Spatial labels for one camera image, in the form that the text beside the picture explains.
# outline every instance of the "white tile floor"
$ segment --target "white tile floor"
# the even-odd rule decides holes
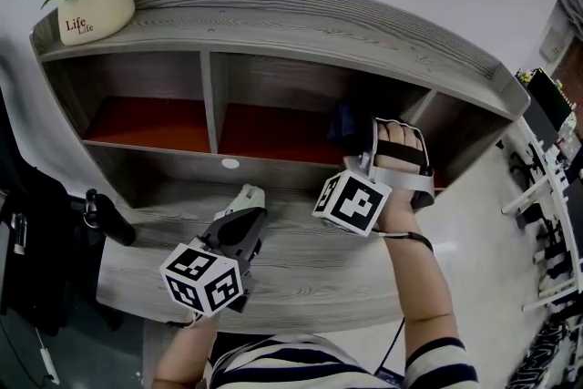
[[[516,133],[510,135],[514,140]],[[513,217],[500,211],[519,193],[503,151],[491,148],[418,215],[449,282],[462,339],[487,389],[505,386],[547,315],[546,309],[521,311],[537,298],[535,229],[520,230]],[[394,322],[323,335],[374,371],[398,326]],[[403,336],[385,366],[403,373]]]

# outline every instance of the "forearm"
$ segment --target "forearm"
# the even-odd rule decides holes
[[[203,319],[194,328],[180,329],[156,367],[152,389],[187,386],[202,379],[217,336],[218,316]]]
[[[389,233],[421,233],[409,204],[387,203],[379,227]],[[420,241],[385,242],[405,318],[407,353],[440,337],[457,337],[451,294],[433,253]]]

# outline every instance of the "white cube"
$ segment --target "white cube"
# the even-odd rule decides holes
[[[327,179],[312,215],[368,237],[392,189],[351,170]]]
[[[160,266],[173,302],[212,316],[243,294],[235,260],[181,243]]]

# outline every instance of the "human hand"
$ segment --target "human hand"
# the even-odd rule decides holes
[[[411,148],[423,150],[421,140],[415,136],[409,127],[404,127],[396,122],[389,122],[386,125],[379,122],[378,138],[383,141],[402,144]],[[376,156],[374,165],[382,169],[400,170],[402,172],[417,174],[419,166],[404,160],[391,158],[389,156]],[[393,189],[389,195],[378,223],[381,230],[390,231],[414,231],[416,222],[413,218],[411,199],[414,192],[410,189]]]

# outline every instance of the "dark gray floor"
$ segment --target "dark gray floor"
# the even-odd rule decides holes
[[[121,327],[111,332],[101,318],[77,297],[72,297],[67,308],[66,327],[56,337],[41,334],[61,380],[59,386],[47,381],[46,388],[141,388],[143,320],[125,314]],[[0,320],[28,372],[40,383],[46,370],[35,329],[11,311]],[[0,384],[6,389],[35,388],[2,332]]]

